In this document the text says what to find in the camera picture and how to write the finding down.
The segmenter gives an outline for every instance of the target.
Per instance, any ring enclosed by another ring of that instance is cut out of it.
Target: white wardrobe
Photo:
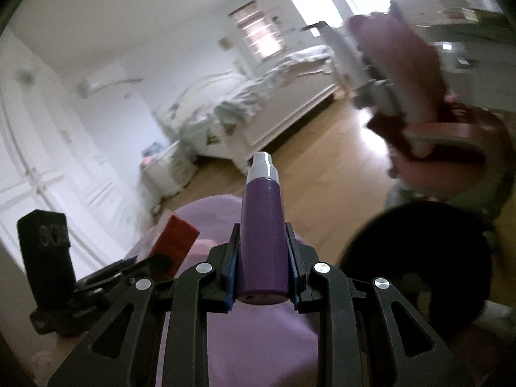
[[[121,259],[150,215],[100,155],[57,74],[7,29],[0,37],[0,240],[22,268],[16,222],[66,214],[76,276]]]

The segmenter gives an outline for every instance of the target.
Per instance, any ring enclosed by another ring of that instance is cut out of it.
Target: bedding
[[[195,109],[179,128],[182,140],[204,133],[206,144],[218,143],[211,124],[216,120],[226,134],[231,135],[239,123],[249,123],[267,105],[274,91],[287,86],[297,77],[308,74],[332,74],[332,51],[319,45],[284,56],[274,68],[262,77],[247,80],[228,94],[205,103]],[[181,100],[176,104],[177,112],[182,108]]]

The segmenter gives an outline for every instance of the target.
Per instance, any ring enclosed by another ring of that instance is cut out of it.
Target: red office chair
[[[514,180],[514,151],[493,113],[447,96],[437,51],[388,14],[354,16],[348,27],[386,77],[373,91],[368,128],[391,149],[398,179],[387,204],[437,198],[486,218],[500,215]]]

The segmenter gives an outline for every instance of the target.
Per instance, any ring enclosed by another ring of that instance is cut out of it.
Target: ceiling
[[[24,0],[10,26],[58,71],[94,65],[225,0]]]

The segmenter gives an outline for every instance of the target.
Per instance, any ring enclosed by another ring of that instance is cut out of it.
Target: silver screw
[[[314,265],[314,269],[319,273],[328,273],[330,271],[330,265],[324,262],[319,262]]]
[[[149,288],[150,286],[152,285],[152,282],[150,279],[147,279],[147,278],[143,278],[143,279],[140,279],[137,283],[136,283],[136,289],[139,289],[140,291],[145,291],[147,288]]]
[[[195,270],[197,270],[198,273],[208,273],[213,269],[213,266],[210,265],[208,262],[203,262],[197,265]]]
[[[385,278],[378,278],[375,280],[375,285],[380,289],[387,289],[391,286],[391,283]]]

